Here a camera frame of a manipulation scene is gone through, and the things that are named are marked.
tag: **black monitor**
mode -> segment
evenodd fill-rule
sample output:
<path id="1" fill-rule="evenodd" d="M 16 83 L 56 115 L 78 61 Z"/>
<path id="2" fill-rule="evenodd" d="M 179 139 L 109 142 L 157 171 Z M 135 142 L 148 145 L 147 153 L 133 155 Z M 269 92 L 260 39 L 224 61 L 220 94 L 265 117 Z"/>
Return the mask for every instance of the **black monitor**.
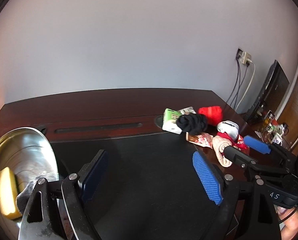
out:
<path id="1" fill-rule="evenodd" d="M 244 115 L 244 120 L 248 124 L 253 124 L 262 120 L 262 116 L 257 113 L 261 108 L 265 112 L 268 112 L 269 110 L 275 112 L 284 97 L 288 86 L 288 78 L 279 62 L 275 60 L 268 71 L 256 101 Z"/>

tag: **red sock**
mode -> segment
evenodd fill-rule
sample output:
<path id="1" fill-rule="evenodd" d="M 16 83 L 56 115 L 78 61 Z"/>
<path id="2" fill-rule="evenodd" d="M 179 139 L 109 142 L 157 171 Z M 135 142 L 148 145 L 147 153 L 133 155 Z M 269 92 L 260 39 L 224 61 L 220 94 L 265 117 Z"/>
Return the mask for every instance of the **red sock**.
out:
<path id="1" fill-rule="evenodd" d="M 208 119 L 208 124 L 217 126 L 222 121 L 222 109 L 220 106 L 201 107 L 198 114 L 204 114 Z"/>

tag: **wooden door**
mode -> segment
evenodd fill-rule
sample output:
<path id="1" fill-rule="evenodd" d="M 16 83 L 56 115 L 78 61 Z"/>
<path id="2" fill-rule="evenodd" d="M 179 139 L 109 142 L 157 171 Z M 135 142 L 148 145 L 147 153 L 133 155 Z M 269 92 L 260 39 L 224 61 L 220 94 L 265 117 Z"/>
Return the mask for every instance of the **wooden door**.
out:
<path id="1" fill-rule="evenodd" d="M 283 122 L 289 125 L 289 133 L 284 138 L 291 146 L 298 138 L 298 77 L 290 98 L 278 119 L 278 123 Z M 298 144 L 292 152 L 295 155 L 298 154 Z"/>

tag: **white wall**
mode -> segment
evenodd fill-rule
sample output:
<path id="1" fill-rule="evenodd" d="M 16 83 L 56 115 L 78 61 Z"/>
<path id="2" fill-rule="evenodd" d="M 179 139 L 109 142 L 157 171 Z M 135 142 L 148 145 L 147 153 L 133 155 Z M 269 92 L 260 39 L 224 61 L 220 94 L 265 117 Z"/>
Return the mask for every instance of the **white wall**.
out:
<path id="1" fill-rule="evenodd" d="M 9 103 L 78 90 L 170 87 L 213 90 L 226 100 L 238 47 L 251 53 L 257 66 L 242 112 L 275 59 L 292 81 L 298 63 L 296 5 L 292 0 L 10 0 L 0 14 L 1 98 Z"/>

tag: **person's arm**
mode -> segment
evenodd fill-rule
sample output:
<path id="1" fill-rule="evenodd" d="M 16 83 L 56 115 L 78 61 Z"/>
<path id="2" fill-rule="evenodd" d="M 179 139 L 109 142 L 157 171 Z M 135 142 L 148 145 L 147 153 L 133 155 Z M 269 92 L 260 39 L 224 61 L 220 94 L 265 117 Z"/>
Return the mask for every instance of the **person's arm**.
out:
<path id="1" fill-rule="evenodd" d="M 295 208 L 285 209 L 282 207 L 277 208 L 277 213 L 280 219 L 284 219 Z M 281 230 L 281 240 L 291 240 L 298 232 L 298 210 L 286 221 L 284 221 L 284 228 Z"/>

